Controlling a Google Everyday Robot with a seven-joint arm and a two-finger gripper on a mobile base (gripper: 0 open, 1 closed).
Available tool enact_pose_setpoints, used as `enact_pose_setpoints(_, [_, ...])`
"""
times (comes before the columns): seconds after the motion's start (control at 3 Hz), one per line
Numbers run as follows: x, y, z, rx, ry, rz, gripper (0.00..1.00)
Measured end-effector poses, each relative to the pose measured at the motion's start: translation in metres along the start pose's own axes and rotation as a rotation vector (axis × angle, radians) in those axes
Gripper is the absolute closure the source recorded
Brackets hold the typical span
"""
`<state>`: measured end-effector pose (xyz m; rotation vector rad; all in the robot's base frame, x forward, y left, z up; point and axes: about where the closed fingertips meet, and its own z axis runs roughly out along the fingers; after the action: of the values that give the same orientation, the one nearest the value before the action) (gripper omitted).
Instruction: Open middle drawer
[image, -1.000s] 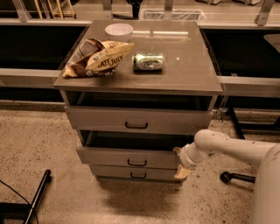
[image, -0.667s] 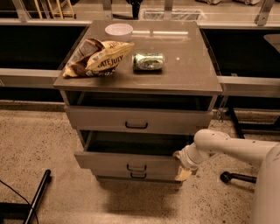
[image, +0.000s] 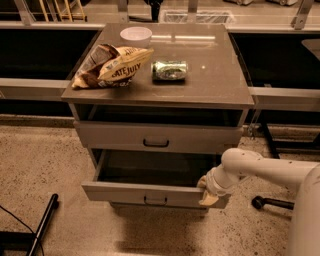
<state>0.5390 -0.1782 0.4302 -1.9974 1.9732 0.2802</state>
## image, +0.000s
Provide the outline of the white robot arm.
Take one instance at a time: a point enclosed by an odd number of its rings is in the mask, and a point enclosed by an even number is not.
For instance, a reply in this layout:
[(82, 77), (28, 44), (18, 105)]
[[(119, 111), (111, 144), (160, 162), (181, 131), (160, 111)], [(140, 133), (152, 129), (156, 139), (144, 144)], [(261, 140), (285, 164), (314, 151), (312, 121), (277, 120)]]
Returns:
[(320, 163), (264, 158), (261, 154), (231, 148), (221, 163), (202, 176), (199, 204), (211, 206), (219, 197), (249, 176), (296, 190), (286, 256), (320, 256)]

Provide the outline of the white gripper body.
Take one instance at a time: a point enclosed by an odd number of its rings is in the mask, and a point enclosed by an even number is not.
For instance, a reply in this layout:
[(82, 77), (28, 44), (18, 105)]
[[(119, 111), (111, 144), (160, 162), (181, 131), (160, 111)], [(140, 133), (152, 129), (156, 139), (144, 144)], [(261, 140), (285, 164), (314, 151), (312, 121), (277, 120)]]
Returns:
[(213, 195), (229, 194), (234, 184), (235, 182), (222, 167), (213, 167), (206, 174), (206, 189)]

